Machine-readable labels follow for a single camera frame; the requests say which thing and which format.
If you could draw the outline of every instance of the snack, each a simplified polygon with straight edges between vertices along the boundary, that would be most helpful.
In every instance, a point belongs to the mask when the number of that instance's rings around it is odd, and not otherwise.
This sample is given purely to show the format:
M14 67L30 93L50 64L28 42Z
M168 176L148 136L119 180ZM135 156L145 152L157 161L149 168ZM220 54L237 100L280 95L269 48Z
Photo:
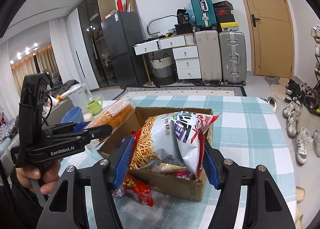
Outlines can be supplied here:
M171 172L184 172L187 171L187 167L180 167L168 163L160 163L152 168L155 173L171 173Z
M130 170L168 163L200 175L204 135L218 116L176 112L149 117L137 132Z
M128 197L142 205L153 206L153 199L150 193L151 188L148 185L127 173L124 178L123 186L126 189Z
M112 129L115 129L119 124L124 122L133 111L132 105L127 100L120 99L108 108L102 110L86 128L109 124L112 126Z

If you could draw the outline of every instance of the rug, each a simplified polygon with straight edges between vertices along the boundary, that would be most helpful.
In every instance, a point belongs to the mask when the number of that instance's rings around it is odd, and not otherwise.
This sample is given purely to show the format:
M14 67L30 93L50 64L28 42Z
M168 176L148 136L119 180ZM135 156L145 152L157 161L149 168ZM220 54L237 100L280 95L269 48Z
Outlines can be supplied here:
M288 84L289 79L285 77L265 77L265 81L270 85L271 92L282 102L288 96L285 92L285 86Z
M136 96L247 96L243 86L166 86L166 87L127 87L114 100L130 99Z

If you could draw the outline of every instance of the black box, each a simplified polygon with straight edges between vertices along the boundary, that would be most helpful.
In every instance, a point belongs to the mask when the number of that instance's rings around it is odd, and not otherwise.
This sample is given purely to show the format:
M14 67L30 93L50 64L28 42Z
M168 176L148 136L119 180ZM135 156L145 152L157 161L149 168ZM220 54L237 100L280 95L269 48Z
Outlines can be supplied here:
M221 1L213 4L213 8L220 8L220 7L228 7L231 10L233 10L232 4L228 1Z
M216 13L216 16L229 15L231 14L231 9L228 7L216 8L214 12Z
M218 23L231 23L231 22L235 22L235 17L233 16L233 14L229 14L229 15L219 15L219 16L217 16L217 22L218 22Z

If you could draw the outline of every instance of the black refrigerator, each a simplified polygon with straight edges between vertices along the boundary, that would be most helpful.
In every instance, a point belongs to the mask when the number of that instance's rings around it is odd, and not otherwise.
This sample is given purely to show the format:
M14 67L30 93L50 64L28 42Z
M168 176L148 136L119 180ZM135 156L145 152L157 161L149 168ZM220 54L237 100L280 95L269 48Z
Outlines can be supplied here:
M143 41L137 13L117 12L101 22L101 26L120 87L144 85L148 78L143 59L133 48Z

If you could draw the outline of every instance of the teal checkered tablecloth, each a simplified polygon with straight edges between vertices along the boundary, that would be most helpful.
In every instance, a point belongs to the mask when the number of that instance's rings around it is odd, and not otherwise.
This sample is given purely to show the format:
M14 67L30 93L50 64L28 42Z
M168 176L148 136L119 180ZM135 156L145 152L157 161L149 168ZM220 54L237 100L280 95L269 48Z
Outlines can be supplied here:
M286 200L292 217L296 212L296 185L293 165L280 124L269 104L259 98L228 96L137 96L131 99L140 107L211 108L222 113L213 124L212 147L238 165L255 168L265 165ZM101 156L86 150L65 158L60 174L68 165L90 167ZM246 186L241 188L235 228L242 228ZM220 192L208 182L203 200L192 202L152 191L154 206L142 206L128 197L116 200L124 228L208 228ZM91 191L86 187L90 228L96 228Z

